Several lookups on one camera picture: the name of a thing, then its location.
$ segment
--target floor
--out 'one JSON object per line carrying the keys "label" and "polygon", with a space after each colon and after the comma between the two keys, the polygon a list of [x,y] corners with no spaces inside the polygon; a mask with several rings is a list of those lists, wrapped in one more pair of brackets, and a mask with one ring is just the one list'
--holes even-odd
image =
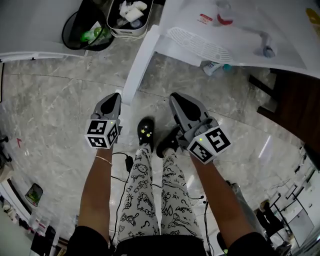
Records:
{"label": "floor", "polygon": [[[86,120],[99,100],[122,89],[141,43],[115,39],[108,49],[85,58],[5,64],[0,130],[10,139],[7,151],[13,158],[14,182],[23,195],[33,183],[43,188],[38,211],[50,215],[55,223],[62,220],[61,236],[66,239],[73,233],[82,189],[95,156],[95,149],[87,145],[84,137]],[[134,156],[138,146],[136,127],[145,116],[155,117],[159,141],[175,124],[168,96],[172,92],[188,94],[201,100],[226,127],[233,145],[214,163],[225,179],[240,185],[251,208],[257,208],[279,189],[287,190],[301,179],[294,169],[301,159],[302,143],[256,113],[269,97],[248,83],[249,73],[272,87],[275,77],[267,69],[235,67],[231,72],[208,77],[200,67],[155,54],[132,105],[122,106],[123,129],[114,152]],[[22,140],[20,147],[17,139]],[[193,180],[188,188],[190,196],[199,197],[204,191],[190,157],[180,151],[178,161],[186,181]],[[162,161],[154,155],[152,164],[153,180],[160,185]],[[112,175],[127,178],[123,156],[114,156]],[[121,181],[112,179],[110,230],[114,230],[123,186]],[[160,188],[154,187],[157,214],[161,214],[160,195]],[[194,208],[203,233],[204,210],[204,205]],[[207,219],[212,235],[218,226],[210,210]]]}

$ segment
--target white patterned pants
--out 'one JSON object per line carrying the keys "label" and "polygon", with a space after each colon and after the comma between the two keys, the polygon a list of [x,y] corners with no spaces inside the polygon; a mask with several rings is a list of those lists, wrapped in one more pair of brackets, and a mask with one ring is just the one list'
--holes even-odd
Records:
{"label": "white patterned pants", "polygon": [[184,173],[175,163],[176,159],[173,149],[168,149],[163,158],[160,232],[152,189],[151,150],[149,145],[142,145],[137,150],[119,221],[119,242],[160,233],[203,239],[189,201]]}

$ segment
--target forearm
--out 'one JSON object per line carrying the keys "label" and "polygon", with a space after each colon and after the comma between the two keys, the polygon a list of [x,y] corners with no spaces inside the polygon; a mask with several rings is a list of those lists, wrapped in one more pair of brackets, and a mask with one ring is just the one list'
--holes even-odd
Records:
{"label": "forearm", "polygon": [[204,165],[194,156],[191,158],[224,242],[229,247],[234,241],[254,230],[247,222],[236,195],[214,164]]}
{"label": "forearm", "polygon": [[[96,155],[112,162],[112,149],[99,149]],[[110,189],[111,165],[95,157],[83,188],[78,225],[96,230],[107,241],[110,223]]]}

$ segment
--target bracelet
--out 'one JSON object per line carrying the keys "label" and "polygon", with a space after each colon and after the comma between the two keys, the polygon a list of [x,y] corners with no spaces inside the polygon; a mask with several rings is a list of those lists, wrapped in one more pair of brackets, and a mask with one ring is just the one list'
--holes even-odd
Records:
{"label": "bracelet", "polygon": [[96,157],[96,158],[100,158],[100,159],[102,159],[103,161],[106,161],[108,164],[110,164],[110,165],[112,166],[112,163],[110,163],[107,159],[104,159],[103,157],[98,156],[98,155],[96,155],[95,157]]}

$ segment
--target black and white marker cube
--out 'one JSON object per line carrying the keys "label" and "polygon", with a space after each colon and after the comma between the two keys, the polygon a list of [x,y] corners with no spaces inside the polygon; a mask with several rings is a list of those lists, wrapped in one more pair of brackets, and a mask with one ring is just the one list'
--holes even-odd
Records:
{"label": "black and white marker cube", "polygon": [[194,137],[187,149],[203,164],[207,164],[230,146],[231,140],[229,135],[219,125]]}
{"label": "black and white marker cube", "polygon": [[85,132],[89,145],[96,149],[110,149],[119,135],[116,120],[88,120]]}

